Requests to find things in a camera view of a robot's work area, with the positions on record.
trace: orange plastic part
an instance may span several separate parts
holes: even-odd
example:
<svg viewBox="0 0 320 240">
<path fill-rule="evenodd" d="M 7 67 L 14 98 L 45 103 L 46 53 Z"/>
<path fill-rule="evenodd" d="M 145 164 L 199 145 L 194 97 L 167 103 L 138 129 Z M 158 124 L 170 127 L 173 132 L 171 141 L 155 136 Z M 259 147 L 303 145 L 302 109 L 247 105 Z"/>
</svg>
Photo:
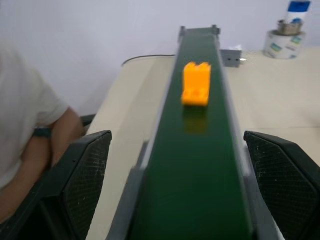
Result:
<svg viewBox="0 0 320 240">
<path fill-rule="evenodd" d="M 211 65 L 203 62 L 196 65 L 189 62 L 183 69 L 183 92 L 181 101 L 184 105 L 207 106 L 210 92 Z"/>
</svg>

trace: tape roll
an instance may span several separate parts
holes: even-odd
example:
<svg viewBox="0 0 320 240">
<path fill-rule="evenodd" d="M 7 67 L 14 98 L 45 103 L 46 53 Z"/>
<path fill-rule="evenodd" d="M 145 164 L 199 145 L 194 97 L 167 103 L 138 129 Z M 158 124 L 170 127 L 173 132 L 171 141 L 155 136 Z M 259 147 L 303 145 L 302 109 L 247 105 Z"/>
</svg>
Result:
<svg viewBox="0 0 320 240">
<path fill-rule="evenodd" d="M 303 31 L 293 36 L 279 35 L 276 30 L 268 31 L 263 53 L 274 59 L 294 59 L 298 56 L 305 38 L 306 33 Z"/>
</svg>

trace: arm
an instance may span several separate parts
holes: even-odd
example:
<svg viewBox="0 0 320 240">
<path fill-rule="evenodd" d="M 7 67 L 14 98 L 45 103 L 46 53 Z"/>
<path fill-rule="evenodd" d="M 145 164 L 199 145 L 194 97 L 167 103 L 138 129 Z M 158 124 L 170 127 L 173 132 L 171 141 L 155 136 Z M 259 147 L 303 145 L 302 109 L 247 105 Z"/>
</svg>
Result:
<svg viewBox="0 0 320 240">
<path fill-rule="evenodd" d="M 53 124 L 50 125 L 52 166 L 54 166 L 66 151 L 69 143 L 84 134 L 84 127 L 79 116 L 70 107 Z"/>
<path fill-rule="evenodd" d="M 22 155 L 22 164 L 12 181 L 0 193 L 0 223 L 19 207 L 35 182 L 41 177 L 50 160 L 50 141 L 32 137 Z"/>
</svg>

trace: beige table surface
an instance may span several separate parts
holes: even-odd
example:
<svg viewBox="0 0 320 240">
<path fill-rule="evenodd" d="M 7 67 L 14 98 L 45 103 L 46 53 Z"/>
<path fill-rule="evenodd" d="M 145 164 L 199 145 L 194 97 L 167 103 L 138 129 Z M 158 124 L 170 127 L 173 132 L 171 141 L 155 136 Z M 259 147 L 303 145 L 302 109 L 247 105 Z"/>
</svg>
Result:
<svg viewBox="0 0 320 240">
<path fill-rule="evenodd" d="M 318 56 L 319 47 L 306 48 L 291 60 L 245 52 L 243 65 L 225 68 L 239 138 L 244 130 L 276 135 L 300 145 L 320 165 Z M 129 171 L 155 128 L 173 64 L 174 57 L 163 56 L 126 63 L 88 130 L 111 130 L 112 141 L 87 240 L 104 240 L 109 232 Z"/>
</svg>

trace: cable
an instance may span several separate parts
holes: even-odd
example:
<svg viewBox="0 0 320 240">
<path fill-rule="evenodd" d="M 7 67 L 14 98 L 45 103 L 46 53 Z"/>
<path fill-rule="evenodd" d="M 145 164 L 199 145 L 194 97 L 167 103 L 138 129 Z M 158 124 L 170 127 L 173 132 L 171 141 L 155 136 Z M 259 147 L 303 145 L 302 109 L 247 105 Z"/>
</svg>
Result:
<svg viewBox="0 0 320 240">
<path fill-rule="evenodd" d="M 133 60 L 133 59 L 139 59 L 139 58 L 145 58 L 145 57 L 173 57 L 174 54 L 155 54 L 155 55 L 142 55 L 142 56 L 135 56 L 132 58 L 129 58 L 127 60 L 125 60 L 121 66 L 123 66 L 124 64 L 126 64 L 127 62 Z"/>
</svg>

